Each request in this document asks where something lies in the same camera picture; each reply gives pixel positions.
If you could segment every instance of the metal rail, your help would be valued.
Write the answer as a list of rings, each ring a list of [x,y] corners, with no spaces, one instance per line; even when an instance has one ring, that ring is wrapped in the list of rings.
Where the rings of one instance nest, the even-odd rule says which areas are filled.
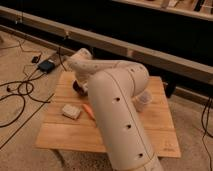
[[[164,52],[145,48],[91,31],[86,31],[70,25],[37,17],[21,11],[0,6],[0,17],[22,22],[22,24],[37,28],[54,35],[67,37],[74,41],[88,44],[117,55],[125,56],[139,62],[162,68],[203,83],[213,85],[213,67],[187,60]]]

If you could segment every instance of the screw hole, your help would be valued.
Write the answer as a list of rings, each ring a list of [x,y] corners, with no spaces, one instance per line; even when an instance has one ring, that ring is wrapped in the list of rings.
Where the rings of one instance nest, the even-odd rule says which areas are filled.
[[[132,126],[129,124],[126,126],[127,129],[130,129]]]
[[[119,102],[119,101],[120,101],[120,98],[119,98],[119,97],[116,97],[115,100],[116,100],[117,102]]]
[[[138,154],[138,157],[142,158],[143,157],[143,153]]]

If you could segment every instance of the orange object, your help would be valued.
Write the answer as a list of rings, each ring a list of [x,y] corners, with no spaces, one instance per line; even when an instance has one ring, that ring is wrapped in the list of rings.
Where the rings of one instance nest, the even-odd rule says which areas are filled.
[[[88,104],[82,104],[82,107],[86,111],[86,113],[89,115],[89,117],[95,120],[95,116],[93,114],[92,108]]]

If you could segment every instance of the floor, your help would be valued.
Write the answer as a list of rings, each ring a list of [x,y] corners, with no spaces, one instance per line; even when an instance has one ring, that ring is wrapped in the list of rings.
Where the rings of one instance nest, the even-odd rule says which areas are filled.
[[[25,77],[22,70],[31,65],[33,56],[39,52],[22,52],[20,47],[2,50],[3,47],[17,45],[15,36],[0,31],[4,43],[0,44],[0,84],[21,80]],[[42,51],[42,59],[53,50],[26,41],[24,50]],[[27,66],[26,73],[31,73],[35,66]],[[33,96],[45,100],[54,92],[62,67],[51,74],[35,81]],[[0,87],[0,96],[6,95],[6,87]],[[165,171],[208,171],[209,158],[202,144],[201,113],[203,106],[190,100],[173,95],[168,99],[173,121],[182,152],[182,157],[163,158],[161,163]],[[9,121],[20,110],[22,101],[18,97],[0,102],[0,125]],[[27,99],[24,114],[13,125],[0,128],[0,146],[12,133],[37,109],[40,104]],[[111,171],[110,162],[105,154],[60,151],[67,162],[62,168],[60,162],[50,150],[35,148],[35,140],[42,122],[46,105],[2,148],[0,149],[1,171]],[[213,130],[213,117],[210,116],[209,128]],[[209,152],[213,155],[213,141],[206,138]]]

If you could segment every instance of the wooden board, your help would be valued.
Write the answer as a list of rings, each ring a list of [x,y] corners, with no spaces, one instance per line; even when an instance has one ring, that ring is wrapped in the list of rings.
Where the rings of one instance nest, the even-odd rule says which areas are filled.
[[[161,6],[163,0],[134,0],[137,3]]]
[[[175,8],[194,11],[197,2],[198,0],[179,0]]]
[[[205,0],[200,12],[211,15],[211,10],[213,8],[212,5],[213,5],[213,1],[212,0]]]
[[[79,97],[73,91],[73,81],[73,73],[62,73],[55,95],[45,113],[36,146],[48,149],[105,152],[96,123],[88,114],[82,112],[77,121],[62,115],[61,109],[66,103],[77,107],[81,107],[82,103],[88,103],[87,97]],[[151,92],[153,101],[139,115],[148,137],[158,156],[180,157],[175,128],[160,77],[150,77],[147,91]]]

